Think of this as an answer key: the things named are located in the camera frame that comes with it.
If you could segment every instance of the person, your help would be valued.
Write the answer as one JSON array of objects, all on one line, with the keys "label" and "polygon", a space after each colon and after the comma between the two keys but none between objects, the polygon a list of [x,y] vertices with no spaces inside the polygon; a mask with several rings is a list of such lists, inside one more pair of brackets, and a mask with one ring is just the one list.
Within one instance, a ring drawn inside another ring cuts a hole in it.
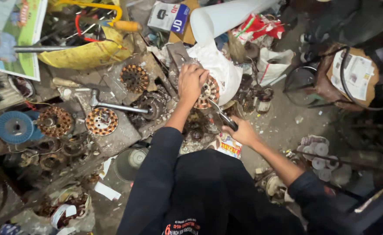
[{"label": "person", "polygon": [[[117,234],[305,234],[299,218],[257,192],[240,160],[213,149],[178,156],[184,123],[208,73],[194,64],[182,66],[179,102],[152,138]],[[267,160],[300,205],[309,234],[354,233],[315,175],[268,147],[248,121],[232,118],[238,130],[226,126],[222,130]]]}]

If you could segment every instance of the copper wire coil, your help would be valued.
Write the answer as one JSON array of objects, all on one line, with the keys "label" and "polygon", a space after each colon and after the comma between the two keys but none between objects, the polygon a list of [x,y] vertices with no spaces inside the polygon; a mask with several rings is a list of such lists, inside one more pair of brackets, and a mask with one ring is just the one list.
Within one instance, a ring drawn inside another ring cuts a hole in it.
[{"label": "copper wire coil", "polygon": [[54,124],[51,126],[47,125],[38,125],[37,128],[41,131],[42,134],[50,137],[61,137],[68,133],[68,131],[73,126],[72,116],[63,108],[58,106],[51,106],[43,110],[39,117],[38,121],[43,121],[46,119],[52,119]]},{"label": "copper wire coil", "polygon": [[219,99],[219,86],[212,76],[207,76],[206,83],[204,84],[204,87],[206,87],[205,91],[202,92],[199,99],[197,99],[196,103],[194,104],[194,107],[196,109],[207,109],[210,108],[212,105],[208,102],[207,99],[211,99],[215,101],[215,103],[218,102]]},{"label": "copper wire coil", "polygon": [[87,129],[99,136],[106,136],[115,131],[119,120],[116,113],[108,108],[96,108],[86,118]]},{"label": "copper wire coil", "polygon": [[129,64],[122,68],[120,81],[126,89],[132,93],[141,93],[148,88],[149,78],[145,70],[135,64]]}]

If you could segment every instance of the newspaper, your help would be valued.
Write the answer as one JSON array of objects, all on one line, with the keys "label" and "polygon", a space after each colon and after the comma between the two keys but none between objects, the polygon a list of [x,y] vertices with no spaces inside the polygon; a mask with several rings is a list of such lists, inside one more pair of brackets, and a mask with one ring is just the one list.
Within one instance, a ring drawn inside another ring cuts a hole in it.
[{"label": "newspaper", "polygon": [[[341,84],[340,66],[345,53],[345,51],[339,51],[335,54],[331,77],[332,84],[343,93],[345,92]],[[348,91],[354,98],[366,100],[367,86],[373,76],[373,71],[374,67],[371,60],[351,54],[347,56],[344,64],[344,80]]]},{"label": "newspaper", "polygon": [[48,0],[17,0],[0,36],[0,72],[40,81],[36,53],[15,53],[15,45],[41,38]]}]

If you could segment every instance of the bucket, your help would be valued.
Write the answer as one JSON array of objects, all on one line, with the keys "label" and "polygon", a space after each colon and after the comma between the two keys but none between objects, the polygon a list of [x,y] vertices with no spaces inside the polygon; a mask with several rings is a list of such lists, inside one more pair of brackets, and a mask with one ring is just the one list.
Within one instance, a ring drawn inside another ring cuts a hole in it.
[{"label": "bucket", "polygon": [[127,148],[121,152],[113,164],[117,177],[123,181],[133,182],[147,154],[146,148]]}]

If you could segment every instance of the brush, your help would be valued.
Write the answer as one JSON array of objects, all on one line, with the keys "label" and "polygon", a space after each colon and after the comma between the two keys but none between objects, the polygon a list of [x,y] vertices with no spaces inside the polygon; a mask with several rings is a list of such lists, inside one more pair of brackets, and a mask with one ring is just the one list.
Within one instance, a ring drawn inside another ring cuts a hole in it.
[{"label": "brush", "polygon": [[244,45],[232,34],[231,30],[228,30],[228,40],[232,60],[240,64],[243,63],[247,56]]}]

